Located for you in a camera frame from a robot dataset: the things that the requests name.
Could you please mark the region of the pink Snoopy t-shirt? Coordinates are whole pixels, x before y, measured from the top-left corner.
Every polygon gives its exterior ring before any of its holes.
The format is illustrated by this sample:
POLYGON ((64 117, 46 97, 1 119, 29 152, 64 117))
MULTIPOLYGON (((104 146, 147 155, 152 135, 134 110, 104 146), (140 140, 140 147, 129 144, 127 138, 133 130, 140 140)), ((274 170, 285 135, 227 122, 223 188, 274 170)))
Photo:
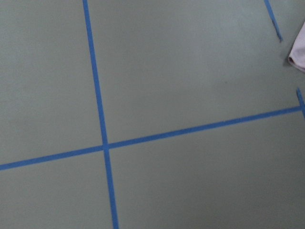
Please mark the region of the pink Snoopy t-shirt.
POLYGON ((301 72, 305 72, 305 24, 295 39, 288 56, 288 62, 301 72))

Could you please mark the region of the long blue tape line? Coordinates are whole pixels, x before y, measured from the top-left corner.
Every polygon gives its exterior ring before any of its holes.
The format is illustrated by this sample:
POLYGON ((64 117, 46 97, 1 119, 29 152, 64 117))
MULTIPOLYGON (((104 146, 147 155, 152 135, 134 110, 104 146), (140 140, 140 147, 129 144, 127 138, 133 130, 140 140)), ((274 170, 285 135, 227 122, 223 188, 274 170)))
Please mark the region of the long blue tape line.
MULTIPOLYGON (((200 125, 200 126, 190 127, 190 128, 186 128, 186 129, 180 129, 180 130, 170 131, 170 132, 166 132, 166 133, 149 135, 149 136, 124 140, 124 141, 120 141, 120 142, 110 143, 109 148, 110 149, 121 148, 124 146, 131 146, 131 145, 136 145, 136 144, 140 144, 140 143, 160 140, 160 139, 164 139, 164 138, 185 135, 185 134, 190 134, 190 133, 195 133, 195 132, 200 132, 200 131, 205 131, 205 130, 210 130, 210 129, 216 129, 216 128, 220 128, 223 126, 236 125, 236 124, 240 124, 240 123, 246 123, 246 122, 251 122, 251 121, 255 121, 255 120, 267 119, 270 117, 286 115, 286 114, 291 114, 291 113, 296 113, 296 112, 304 112, 304 111, 305 111, 305 107, 303 105, 299 105, 299 106, 295 106, 295 107, 291 107, 291 108, 285 108, 285 109, 281 109, 281 110, 276 110, 276 111, 271 111, 271 112, 266 112, 266 113, 261 113, 261 114, 255 114, 255 115, 250 115, 250 116, 246 116, 246 117, 241 117, 241 118, 236 118, 236 119, 231 119, 231 120, 226 120, 226 121, 220 121, 220 122, 216 122, 216 123, 200 125)), ((41 163, 61 160, 61 159, 69 158, 69 157, 75 157, 75 156, 95 153, 95 152, 102 151, 103 149, 104 149, 104 146, 100 145, 100 146, 93 146, 93 147, 89 147, 89 148, 78 149, 78 150, 73 150, 73 151, 69 151, 69 152, 49 155, 49 156, 31 158, 31 159, 27 159, 27 160, 21 160, 21 161, 17 161, 17 162, 2 164, 0 166, 0 169, 1 169, 1 171, 4 171, 4 170, 18 168, 18 167, 25 167, 25 166, 30 166, 30 165, 34 165, 34 164, 41 164, 41 163)))

